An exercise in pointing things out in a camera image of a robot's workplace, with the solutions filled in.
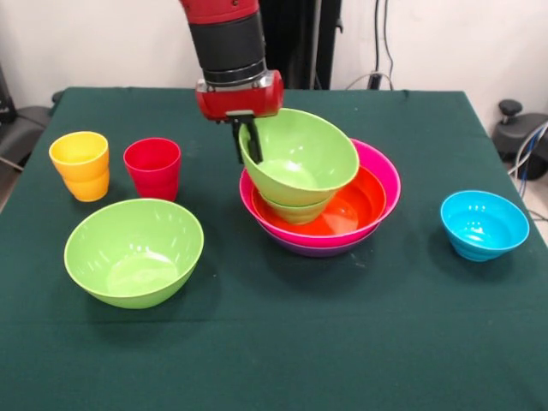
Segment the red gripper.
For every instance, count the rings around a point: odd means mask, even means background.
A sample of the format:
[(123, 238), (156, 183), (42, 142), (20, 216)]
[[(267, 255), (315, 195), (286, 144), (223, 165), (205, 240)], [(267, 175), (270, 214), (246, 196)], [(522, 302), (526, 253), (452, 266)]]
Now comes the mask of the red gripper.
[[(239, 86), (214, 87), (200, 79), (195, 87), (198, 106), (204, 117), (224, 122), (232, 117), (276, 115), (283, 105), (283, 79), (277, 70), (268, 70), (257, 80)], [(263, 161), (259, 132), (254, 119), (245, 121), (249, 133), (247, 147), (255, 164)], [(230, 123), (239, 164), (243, 164), (239, 143), (239, 122)]]

